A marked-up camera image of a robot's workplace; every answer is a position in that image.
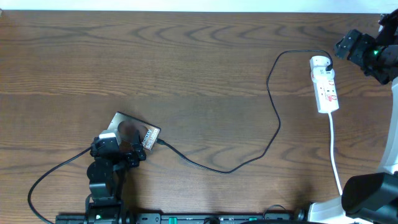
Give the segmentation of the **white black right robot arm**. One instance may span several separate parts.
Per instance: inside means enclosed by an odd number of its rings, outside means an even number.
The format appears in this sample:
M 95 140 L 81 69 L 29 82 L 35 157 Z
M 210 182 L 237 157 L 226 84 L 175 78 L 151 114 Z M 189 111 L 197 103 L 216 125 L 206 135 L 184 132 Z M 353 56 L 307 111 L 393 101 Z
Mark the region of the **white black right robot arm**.
M 344 28 L 331 53 L 307 61 L 326 134 L 331 194 L 296 211 L 310 223 L 397 222 L 397 12 Z

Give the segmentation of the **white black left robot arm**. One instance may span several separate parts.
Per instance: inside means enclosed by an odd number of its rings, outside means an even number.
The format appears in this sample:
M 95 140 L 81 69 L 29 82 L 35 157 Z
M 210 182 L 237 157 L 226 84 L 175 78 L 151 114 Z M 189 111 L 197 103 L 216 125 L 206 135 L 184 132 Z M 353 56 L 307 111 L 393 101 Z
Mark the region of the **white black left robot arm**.
M 122 199 L 126 174 L 146 160 L 139 131 L 127 136 L 127 146 L 121 147 L 117 130 L 105 130 L 91 143 L 94 162 L 87 169 L 91 194 L 86 200 L 84 223 L 135 223 L 136 216 Z

